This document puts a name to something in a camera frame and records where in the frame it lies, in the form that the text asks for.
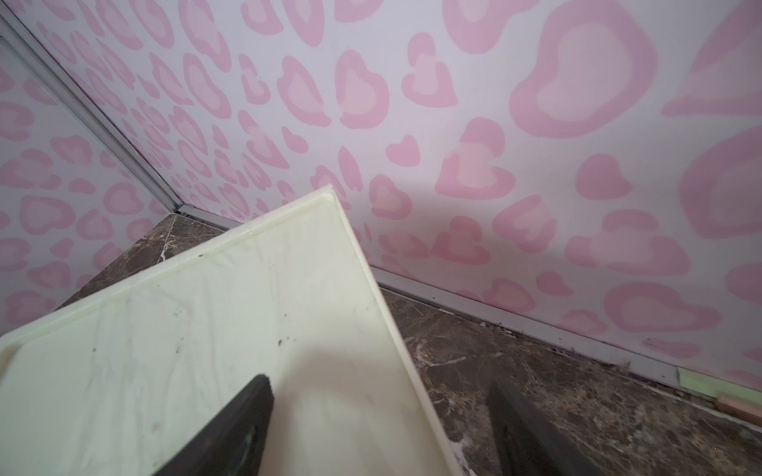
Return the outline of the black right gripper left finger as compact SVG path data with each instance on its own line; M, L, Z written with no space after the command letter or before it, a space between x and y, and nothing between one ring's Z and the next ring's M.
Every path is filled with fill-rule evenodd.
M257 375L155 474L256 475L273 410L270 379Z

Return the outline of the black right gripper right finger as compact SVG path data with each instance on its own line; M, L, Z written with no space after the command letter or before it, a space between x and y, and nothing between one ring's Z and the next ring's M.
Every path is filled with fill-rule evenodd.
M486 406L504 475L602 473L509 379L492 381Z

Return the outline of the cream drawer cabinet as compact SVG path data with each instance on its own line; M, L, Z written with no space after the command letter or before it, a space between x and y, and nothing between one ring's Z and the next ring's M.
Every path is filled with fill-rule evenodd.
M263 475L456 475L458 460L332 188L1 340L5 475L151 475L257 376Z

